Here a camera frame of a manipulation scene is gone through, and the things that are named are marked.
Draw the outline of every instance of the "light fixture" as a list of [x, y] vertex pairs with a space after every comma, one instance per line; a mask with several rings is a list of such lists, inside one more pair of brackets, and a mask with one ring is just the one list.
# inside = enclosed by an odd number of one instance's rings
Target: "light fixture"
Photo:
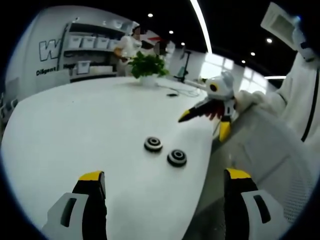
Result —
[[272, 80], [272, 79], [286, 79], [286, 76], [265, 76], [264, 79]]
[[190, 0], [192, 7], [195, 11], [195, 14], [199, 20], [200, 26], [202, 28], [202, 33], [204, 36], [204, 40], [205, 40], [205, 44], [206, 44], [206, 48], [208, 50], [209, 54], [212, 54], [212, 48], [211, 48], [211, 43], [210, 43], [210, 38], [209, 38], [209, 33], [208, 33], [208, 29], [206, 26], [206, 21], [204, 19], [204, 15], [201, 12], [201, 8], [199, 6], [199, 3], [197, 0]]

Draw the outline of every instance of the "black ceiling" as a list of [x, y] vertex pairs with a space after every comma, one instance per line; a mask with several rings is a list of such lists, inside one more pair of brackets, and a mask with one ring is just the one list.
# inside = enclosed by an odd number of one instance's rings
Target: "black ceiling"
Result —
[[[239, 65], [242, 65], [241, 60], [246, 60], [246, 66], [264, 75], [288, 73], [296, 53], [260, 27], [270, 1], [198, 0], [198, 3], [214, 53], [230, 58]], [[29, 5], [27, 8], [31, 12], [57, 5], [81, 5], [110, 11], [146, 24], [148, 29], [172, 40], [178, 47], [184, 42], [187, 49], [207, 51], [205, 38], [190, 0], [51, 0], [33, 4], [32, 7]], [[149, 18], [148, 13], [152, 13], [153, 17]], [[174, 31], [174, 34], [169, 34], [169, 30]], [[268, 44], [266, 38], [272, 38], [273, 42]], [[251, 56], [250, 52], [255, 52], [256, 55]]]

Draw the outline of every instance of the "white robot part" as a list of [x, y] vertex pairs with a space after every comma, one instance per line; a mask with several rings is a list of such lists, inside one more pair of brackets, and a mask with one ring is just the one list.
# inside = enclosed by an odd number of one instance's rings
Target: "white robot part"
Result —
[[222, 101], [230, 100], [234, 96], [234, 77], [228, 71], [223, 71], [220, 76], [215, 76], [205, 82], [205, 89], [210, 99]]

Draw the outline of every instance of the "white container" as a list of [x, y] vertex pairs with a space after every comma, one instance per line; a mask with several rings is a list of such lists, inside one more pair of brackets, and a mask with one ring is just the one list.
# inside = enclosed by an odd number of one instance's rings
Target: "white container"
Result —
[[91, 61], [78, 61], [77, 62], [77, 74], [88, 74], [90, 72]]
[[84, 36], [82, 40], [82, 48], [93, 49], [95, 46], [96, 37], [95, 36]]
[[113, 20], [113, 26], [116, 28], [116, 29], [120, 29], [122, 27], [122, 25], [124, 24], [123, 21], [121, 20]]
[[151, 75], [151, 76], [142, 76], [140, 77], [140, 83], [142, 86], [147, 88], [154, 88], [157, 87], [157, 75]]
[[112, 66], [91, 66], [90, 73], [91, 74], [104, 74], [104, 73], [112, 73]]
[[98, 37], [95, 41], [95, 48], [97, 49], [106, 49], [109, 43], [109, 38]]
[[109, 44], [108, 44], [108, 49], [111, 50], [111, 51], [115, 50], [115, 48], [118, 45], [118, 43], [119, 43], [119, 40], [115, 40], [115, 39], [110, 40]]
[[80, 48], [82, 42], [82, 36], [70, 36], [69, 37], [69, 48], [70, 49], [78, 49]]

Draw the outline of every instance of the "black and white disc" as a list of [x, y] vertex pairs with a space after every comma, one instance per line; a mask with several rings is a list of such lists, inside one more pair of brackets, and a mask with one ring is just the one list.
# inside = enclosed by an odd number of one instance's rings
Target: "black and white disc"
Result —
[[163, 145], [159, 138], [154, 136], [148, 137], [144, 142], [144, 148], [149, 152], [157, 153], [160, 152]]
[[174, 167], [182, 167], [187, 163], [187, 155], [178, 149], [172, 150], [167, 158], [168, 162]]

